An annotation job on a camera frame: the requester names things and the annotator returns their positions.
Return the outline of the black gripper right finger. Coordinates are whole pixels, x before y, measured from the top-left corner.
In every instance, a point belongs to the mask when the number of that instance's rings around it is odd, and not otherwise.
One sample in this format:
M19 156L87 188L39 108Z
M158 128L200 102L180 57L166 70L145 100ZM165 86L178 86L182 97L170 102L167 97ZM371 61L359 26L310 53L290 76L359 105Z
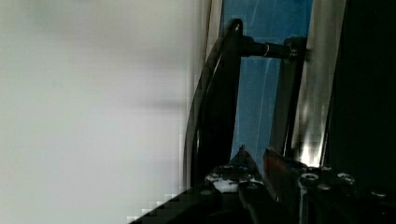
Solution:
M294 205L296 202L296 181L304 163L286 158L268 148L264 155L264 174L276 197L285 205Z

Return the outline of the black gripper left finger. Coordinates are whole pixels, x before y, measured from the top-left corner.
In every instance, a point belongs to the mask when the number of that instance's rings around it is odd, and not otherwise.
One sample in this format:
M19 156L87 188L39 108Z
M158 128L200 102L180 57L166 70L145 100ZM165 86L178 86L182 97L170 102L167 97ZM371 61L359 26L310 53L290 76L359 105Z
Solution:
M220 193L237 192L242 183L263 185L258 165L245 146L241 146L227 164L215 167L205 176L205 185Z

